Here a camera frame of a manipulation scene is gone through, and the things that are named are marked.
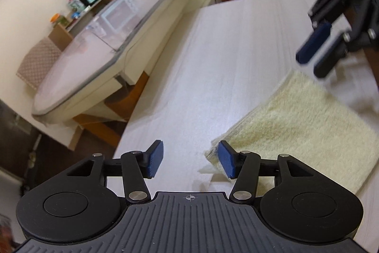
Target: dark floor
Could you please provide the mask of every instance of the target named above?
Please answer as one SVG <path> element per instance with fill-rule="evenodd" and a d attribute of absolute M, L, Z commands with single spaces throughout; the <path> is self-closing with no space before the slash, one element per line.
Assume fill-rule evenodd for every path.
<path fill-rule="evenodd" d="M 122 134 L 126 126 L 124 123 L 114 122 L 109 125 L 113 126 L 120 134 Z M 28 152 L 24 149 L 25 147 L 22 148 L 17 145 L 16 148 L 19 149 L 19 152 L 13 153 L 14 150 L 12 150 L 12 155 L 4 156 L 2 161 L 13 169 L 13 173 L 22 176 L 26 166 Z M 7 151 L 5 142 L 3 143 L 0 151 L 2 153 L 9 152 L 9 150 Z M 100 152 L 103 153 L 106 158 L 112 158 L 115 148 L 101 141 L 90 132 L 84 131 L 75 151 L 70 151 L 48 136 L 44 136 L 39 145 L 39 152 L 42 154 L 39 156 L 40 164 L 36 174 L 36 184 L 42 183 L 43 181 L 93 153 Z"/>

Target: wooden floor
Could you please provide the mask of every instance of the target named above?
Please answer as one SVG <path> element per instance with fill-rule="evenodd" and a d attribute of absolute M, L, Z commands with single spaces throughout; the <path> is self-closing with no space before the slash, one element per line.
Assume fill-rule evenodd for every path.
<path fill-rule="evenodd" d="M 110 124 L 116 126 L 119 134 L 122 134 L 126 124 Z M 93 153 L 101 152 L 106 158 L 112 158 L 115 148 L 99 140 L 88 131 L 82 134 L 77 148 L 74 152 L 68 150 L 58 142 L 44 136 L 39 147 L 43 150 L 42 162 L 36 176 L 36 183 L 42 183 L 57 173 L 65 170 L 75 162 L 90 156 Z"/>

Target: wooden tabletop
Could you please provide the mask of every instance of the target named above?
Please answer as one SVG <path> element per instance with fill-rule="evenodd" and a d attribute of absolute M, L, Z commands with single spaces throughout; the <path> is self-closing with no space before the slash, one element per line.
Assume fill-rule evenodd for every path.
<path fill-rule="evenodd" d="M 127 151 L 145 151 L 156 139 L 164 142 L 164 160 L 156 177 L 146 181 L 152 196 L 157 191 L 229 195 L 233 184 L 213 169 L 203 152 L 211 140 L 267 100 L 290 70 L 314 78 L 320 53 L 304 67 L 295 61 L 297 49 L 312 31 L 307 12 L 314 1 L 235 0 L 182 18 L 115 153 L 119 158 Z M 331 39 L 348 27 L 344 17 L 338 19 Z M 379 132 L 379 94 L 362 53 L 341 62 L 320 83 Z M 108 187 L 124 195 L 121 179 L 109 179 Z M 376 252 L 378 171 L 358 195 L 365 214 L 356 240 Z"/>

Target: blue gripper pad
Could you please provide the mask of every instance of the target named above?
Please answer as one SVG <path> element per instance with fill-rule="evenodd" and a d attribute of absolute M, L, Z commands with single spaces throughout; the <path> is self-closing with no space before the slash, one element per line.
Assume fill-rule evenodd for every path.
<path fill-rule="evenodd" d="M 150 154 L 149 164 L 146 168 L 148 177 L 155 176 L 162 160 L 163 160 L 163 142 L 160 141 L 158 146 Z"/>
<path fill-rule="evenodd" d="M 322 47 L 326 39 L 330 36 L 332 24 L 329 22 L 320 24 L 313 34 L 311 34 L 304 43 L 302 48 L 296 53 L 296 61 L 301 64 L 307 64 L 314 54 Z"/>
<path fill-rule="evenodd" d="M 218 143 L 217 155 L 218 160 L 224 168 L 226 176 L 228 176 L 229 178 L 235 178 L 236 168 L 234 166 L 233 155 L 230 152 L 228 152 L 228 150 L 225 148 L 224 145 L 222 145 L 222 143 Z"/>

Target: metal screw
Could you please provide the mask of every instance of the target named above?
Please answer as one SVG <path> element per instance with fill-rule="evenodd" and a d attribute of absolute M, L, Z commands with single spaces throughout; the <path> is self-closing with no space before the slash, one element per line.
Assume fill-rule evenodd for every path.
<path fill-rule="evenodd" d="M 372 28 L 370 28 L 368 31 L 367 31 L 367 33 L 368 33 L 368 36 L 371 38 L 371 39 L 376 39 L 376 33 L 375 33 L 375 31 L 372 29 Z"/>
<path fill-rule="evenodd" d="M 239 199 L 239 200 L 246 200 L 249 199 L 252 195 L 250 192 L 247 191 L 237 191 L 233 193 L 234 198 Z"/>
<path fill-rule="evenodd" d="M 147 194 L 143 191 L 133 191 L 129 194 L 129 198 L 134 201 L 141 201 L 142 199 L 147 198 Z"/>
<path fill-rule="evenodd" d="M 343 35 L 342 35 L 343 39 L 345 40 L 345 42 L 350 42 L 350 35 L 345 32 Z"/>

